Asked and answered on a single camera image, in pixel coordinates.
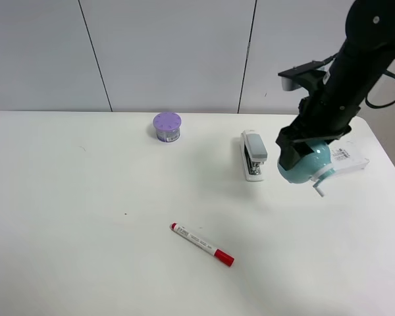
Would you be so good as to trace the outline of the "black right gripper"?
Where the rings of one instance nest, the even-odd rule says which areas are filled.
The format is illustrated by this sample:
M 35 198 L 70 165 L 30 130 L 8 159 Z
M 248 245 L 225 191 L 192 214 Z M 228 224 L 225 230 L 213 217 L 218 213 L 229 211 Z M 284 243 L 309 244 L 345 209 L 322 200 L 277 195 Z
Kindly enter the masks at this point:
M 320 87 L 307 92 L 300 101 L 298 116 L 280 130 L 276 139 L 279 164 L 286 171 L 313 152 L 308 145 L 311 140 L 330 143 L 349 134 L 350 123 L 360 110 L 361 92 L 355 89 L 327 93 Z

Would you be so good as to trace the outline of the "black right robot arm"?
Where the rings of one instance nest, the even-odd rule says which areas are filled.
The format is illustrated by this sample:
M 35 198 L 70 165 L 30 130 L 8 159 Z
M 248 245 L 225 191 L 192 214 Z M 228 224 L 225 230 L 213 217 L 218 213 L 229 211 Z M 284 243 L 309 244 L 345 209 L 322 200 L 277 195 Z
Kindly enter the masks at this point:
M 290 126 L 281 129 L 277 144 L 331 142 L 351 130 L 360 103 L 395 59 L 395 1 L 355 1 L 345 31 L 346 40 L 328 71 L 313 61 L 279 74 L 309 95 Z

